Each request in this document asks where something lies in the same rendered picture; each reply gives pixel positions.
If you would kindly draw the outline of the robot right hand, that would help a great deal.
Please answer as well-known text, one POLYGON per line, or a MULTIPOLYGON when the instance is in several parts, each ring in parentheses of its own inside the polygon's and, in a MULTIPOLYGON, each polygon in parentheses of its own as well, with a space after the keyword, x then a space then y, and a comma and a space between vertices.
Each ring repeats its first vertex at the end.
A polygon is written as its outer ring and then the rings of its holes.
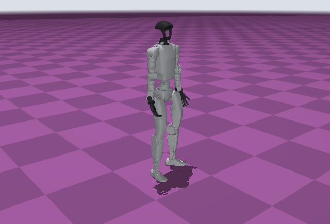
POLYGON ((152 100, 152 97, 148 96, 147 100, 148 100, 148 104, 150 105, 150 109, 151 109, 153 115, 156 117, 162 117, 162 115, 158 115, 158 113, 156 112, 156 108, 154 106, 155 101, 152 100))

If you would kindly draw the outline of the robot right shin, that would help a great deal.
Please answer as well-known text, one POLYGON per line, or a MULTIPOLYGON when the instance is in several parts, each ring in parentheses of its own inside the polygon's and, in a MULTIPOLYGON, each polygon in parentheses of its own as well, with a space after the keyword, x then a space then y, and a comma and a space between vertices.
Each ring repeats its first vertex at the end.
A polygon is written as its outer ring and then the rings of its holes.
POLYGON ((153 172, 156 173, 156 171, 159 171, 160 167, 160 160, 162 158, 163 153, 163 139, 157 141, 156 135, 152 135, 152 144, 151 144, 151 152, 152 152, 152 158, 153 158, 153 172))

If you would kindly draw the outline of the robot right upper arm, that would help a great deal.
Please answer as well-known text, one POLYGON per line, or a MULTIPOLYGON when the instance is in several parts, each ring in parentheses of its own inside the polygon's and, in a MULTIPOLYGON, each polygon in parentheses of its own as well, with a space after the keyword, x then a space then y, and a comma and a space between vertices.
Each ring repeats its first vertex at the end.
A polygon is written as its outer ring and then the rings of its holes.
POLYGON ((159 47, 151 47, 147 50, 147 67, 148 67, 148 72, 151 75, 150 80, 156 80, 157 79, 157 73, 155 72, 155 67, 156 67, 156 58, 159 55, 159 47))

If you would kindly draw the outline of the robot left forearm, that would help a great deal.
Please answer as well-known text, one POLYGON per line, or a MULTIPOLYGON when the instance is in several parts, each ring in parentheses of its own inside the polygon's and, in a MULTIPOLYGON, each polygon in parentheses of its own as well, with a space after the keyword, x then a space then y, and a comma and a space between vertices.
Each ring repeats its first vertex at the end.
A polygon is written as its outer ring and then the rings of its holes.
POLYGON ((181 91, 182 90, 182 87, 181 87, 181 79, 180 79, 180 77, 181 77, 181 73, 179 73, 179 74, 177 74, 177 73, 175 73, 174 74, 174 85, 175 85, 175 87, 177 88, 177 91, 179 92, 179 91, 181 91))

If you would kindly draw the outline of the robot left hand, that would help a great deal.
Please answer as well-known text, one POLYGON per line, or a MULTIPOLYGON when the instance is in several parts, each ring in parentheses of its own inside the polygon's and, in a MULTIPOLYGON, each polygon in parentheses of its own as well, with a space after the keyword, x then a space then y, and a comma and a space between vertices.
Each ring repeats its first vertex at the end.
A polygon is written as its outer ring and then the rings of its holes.
MULTIPOLYGON (((176 87, 175 87, 175 90, 177 91, 177 88, 176 88, 176 87)), ((183 93, 183 89, 182 89, 181 91, 179 91, 179 93, 180 93, 180 95, 181 95, 181 100, 183 101, 182 103, 184 103, 184 104, 183 104, 183 107, 189 105, 189 104, 187 103, 187 101, 186 101, 186 98, 187 98, 188 100, 190 100, 190 98, 187 97, 187 96, 183 93), (185 100, 185 101, 184 101, 184 100, 185 100), (187 105, 185 104, 185 102, 186 102, 187 105)))

